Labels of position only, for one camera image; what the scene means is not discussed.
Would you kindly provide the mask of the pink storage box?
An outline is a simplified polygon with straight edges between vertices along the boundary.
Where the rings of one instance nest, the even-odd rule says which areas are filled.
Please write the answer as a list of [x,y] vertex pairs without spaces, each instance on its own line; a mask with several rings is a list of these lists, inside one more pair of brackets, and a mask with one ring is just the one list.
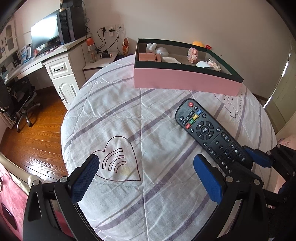
[[[146,53],[148,43],[157,43],[157,47],[168,50],[169,56],[181,64],[139,61],[139,53]],[[198,50],[198,61],[207,62],[210,58],[216,62],[221,71],[212,68],[199,68],[187,59],[189,48]],[[135,88],[161,88],[197,90],[236,96],[243,85],[243,78],[220,56],[213,51],[192,44],[160,40],[138,39],[134,61]]]

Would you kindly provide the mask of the orange octopus plush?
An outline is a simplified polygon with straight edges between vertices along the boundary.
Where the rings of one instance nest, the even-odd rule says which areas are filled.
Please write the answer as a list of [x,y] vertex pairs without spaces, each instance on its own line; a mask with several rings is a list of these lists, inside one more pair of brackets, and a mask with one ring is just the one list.
[[201,43],[200,41],[194,41],[192,44],[195,45],[195,46],[202,47],[202,48],[205,47],[205,45],[203,43]]

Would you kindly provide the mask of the black remote control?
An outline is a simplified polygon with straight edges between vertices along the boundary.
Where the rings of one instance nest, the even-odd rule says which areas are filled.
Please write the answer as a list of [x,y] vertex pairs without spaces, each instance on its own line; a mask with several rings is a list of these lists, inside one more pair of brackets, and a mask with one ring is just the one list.
[[233,164],[248,170],[253,161],[240,144],[222,125],[194,99],[186,99],[178,107],[175,119],[186,132],[213,158],[225,174],[230,174]]

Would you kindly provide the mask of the white desk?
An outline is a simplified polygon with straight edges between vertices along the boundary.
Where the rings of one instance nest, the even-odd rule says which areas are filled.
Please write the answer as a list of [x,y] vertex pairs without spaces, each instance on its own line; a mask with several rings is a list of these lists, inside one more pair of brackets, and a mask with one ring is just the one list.
[[7,84],[15,78],[21,79],[40,69],[46,69],[45,77],[41,80],[51,80],[64,106],[69,109],[78,91],[86,82],[83,73],[88,60],[86,39],[81,37],[60,45],[48,54],[32,58],[18,66],[4,82]]

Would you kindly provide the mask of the orange snack bag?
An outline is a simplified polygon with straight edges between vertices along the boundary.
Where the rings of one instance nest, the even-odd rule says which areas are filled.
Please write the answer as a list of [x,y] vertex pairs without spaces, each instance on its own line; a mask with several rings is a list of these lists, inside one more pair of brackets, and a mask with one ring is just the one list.
[[124,56],[128,56],[129,54],[130,43],[127,37],[124,38],[122,43],[122,52]]

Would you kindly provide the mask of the black computer tower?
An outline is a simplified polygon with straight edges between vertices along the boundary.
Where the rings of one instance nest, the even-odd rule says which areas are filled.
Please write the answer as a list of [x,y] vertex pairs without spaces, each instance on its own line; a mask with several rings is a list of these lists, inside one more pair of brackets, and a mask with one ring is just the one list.
[[67,44],[86,36],[84,9],[71,6],[57,13],[57,25],[61,44]]

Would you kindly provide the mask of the white cup-shaped device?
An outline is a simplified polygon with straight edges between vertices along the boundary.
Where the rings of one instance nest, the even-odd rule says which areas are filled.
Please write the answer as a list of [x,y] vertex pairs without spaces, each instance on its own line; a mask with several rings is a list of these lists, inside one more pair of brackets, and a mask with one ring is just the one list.
[[205,61],[199,61],[197,64],[196,64],[196,67],[199,67],[199,68],[211,68],[212,66],[209,65],[207,62]]

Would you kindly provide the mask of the striped white bedsheet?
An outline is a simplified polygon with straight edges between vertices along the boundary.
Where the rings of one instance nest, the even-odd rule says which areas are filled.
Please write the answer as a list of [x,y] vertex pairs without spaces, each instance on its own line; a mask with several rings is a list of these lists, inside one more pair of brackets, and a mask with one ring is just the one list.
[[134,56],[93,75],[61,126],[71,173],[90,154],[100,168],[79,206],[104,240],[191,240],[216,207],[194,168],[204,149],[175,120],[181,103],[199,102],[242,146],[262,151],[276,136],[246,88],[235,97],[133,86]]

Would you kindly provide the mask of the computer monitor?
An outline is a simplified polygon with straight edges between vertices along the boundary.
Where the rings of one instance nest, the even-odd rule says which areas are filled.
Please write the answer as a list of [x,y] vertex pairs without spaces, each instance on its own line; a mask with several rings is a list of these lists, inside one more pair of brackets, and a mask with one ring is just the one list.
[[41,45],[55,39],[59,36],[57,14],[55,11],[31,27],[31,39],[33,49],[37,49]]

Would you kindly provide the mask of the black office chair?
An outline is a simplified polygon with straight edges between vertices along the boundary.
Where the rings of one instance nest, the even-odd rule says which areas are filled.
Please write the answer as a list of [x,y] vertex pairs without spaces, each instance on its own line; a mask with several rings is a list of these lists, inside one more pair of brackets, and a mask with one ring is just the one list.
[[28,77],[12,80],[9,83],[5,83],[1,77],[1,113],[6,113],[12,121],[18,121],[16,124],[18,133],[21,131],[22,119],[26,120],[29,128],[33,126],[29,112],[41,106],[40,103],[34,102],[36,95],[35,86]]

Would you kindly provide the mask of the orange cap bottle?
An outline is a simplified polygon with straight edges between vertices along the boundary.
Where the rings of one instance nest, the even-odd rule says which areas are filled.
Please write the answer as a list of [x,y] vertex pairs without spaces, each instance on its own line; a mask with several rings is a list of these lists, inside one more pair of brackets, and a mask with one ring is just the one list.
[[97,61],[97,52],[96,52],[96,46],[92,39],[92,37],[89,37],[86,39],[88,54],[90,55],[90,62],[94,63]]

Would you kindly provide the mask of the white rabbit figurine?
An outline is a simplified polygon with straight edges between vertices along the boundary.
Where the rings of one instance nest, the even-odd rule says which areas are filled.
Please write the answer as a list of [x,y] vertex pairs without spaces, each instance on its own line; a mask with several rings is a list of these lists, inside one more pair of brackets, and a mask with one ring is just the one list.
[[146,45],[146,53],[155,53],[156,52],[157,43],[148,43]]

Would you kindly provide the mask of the pink block figure toy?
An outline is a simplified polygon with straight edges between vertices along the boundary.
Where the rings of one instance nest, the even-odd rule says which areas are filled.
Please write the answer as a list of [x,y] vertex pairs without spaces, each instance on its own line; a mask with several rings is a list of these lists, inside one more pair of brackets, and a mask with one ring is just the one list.
[[187,59],[190,63],[196,64],[198,61],[198,50],[196,48],[189,48]]

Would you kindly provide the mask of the white charger adapter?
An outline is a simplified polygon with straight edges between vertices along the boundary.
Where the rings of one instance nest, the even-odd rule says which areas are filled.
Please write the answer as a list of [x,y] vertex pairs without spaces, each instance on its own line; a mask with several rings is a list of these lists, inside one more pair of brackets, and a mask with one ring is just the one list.
[[174,57],[162,57],[162,62],[165,63],[175,63],[175,64],[181,64],[180,61],[178,61],[176,58]]

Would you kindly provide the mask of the white round case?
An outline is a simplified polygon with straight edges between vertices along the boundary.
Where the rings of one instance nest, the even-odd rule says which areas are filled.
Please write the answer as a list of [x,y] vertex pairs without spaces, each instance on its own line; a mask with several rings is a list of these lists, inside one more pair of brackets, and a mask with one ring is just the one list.
[[156,53],[159,54],[161,57],[168,57],[169,56],[168,50],[164,47],[156,48]]

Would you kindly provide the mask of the white glass door cabinet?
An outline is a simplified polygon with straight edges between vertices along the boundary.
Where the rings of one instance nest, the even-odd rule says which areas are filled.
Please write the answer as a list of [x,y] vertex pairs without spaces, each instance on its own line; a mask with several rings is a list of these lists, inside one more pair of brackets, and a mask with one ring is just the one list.
[[15,21],[9,21],[1,32],[1,59],[3,63],[9,56],[18,51],[16,42]]

